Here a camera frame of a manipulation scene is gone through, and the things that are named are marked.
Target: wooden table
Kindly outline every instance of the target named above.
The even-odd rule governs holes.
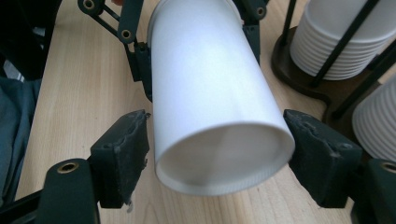
[[[147,0],[138,29],[146,40],[149,16],[158,0]],[[281,111],[291,108],[321,117],[324,104],[279,82],[270,67],[289,1],[271,1],[261,22],[262,71]],[[120,7],[107,4],[115,11]],[[299,1],[292,25],[298,24]],[[58,13],[35,119],[21,175],[18,198],[42,189],[48,169],[59,161],[87,159],[91,145],[122,115],[152,112],[142,84],[133,83],[120,41],[80,12],[77,1],[63,1]],[[316,205],[289,166],[254,188],[219,197],[182,195],[163,186],[154,173],[152,119],[148,122],[148,167],[134,191],[134,211],[100,209],[102,223],[350,223],[347,209]]]

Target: stack of paper cups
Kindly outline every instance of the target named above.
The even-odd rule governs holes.
[[[396,76],[356,107],[352,124],[371,156],[396,161]]]
[[[305,7],[290,47],[290,56],[315,76],[366,0],[311,0]],[[396,1],[377,3],[324,77],[342,80],[358,75],[396,32]]]
[[[292,135],[233,1],[162,0],[148,44],[156,174],[167,187],[220,195],[287,164]]]

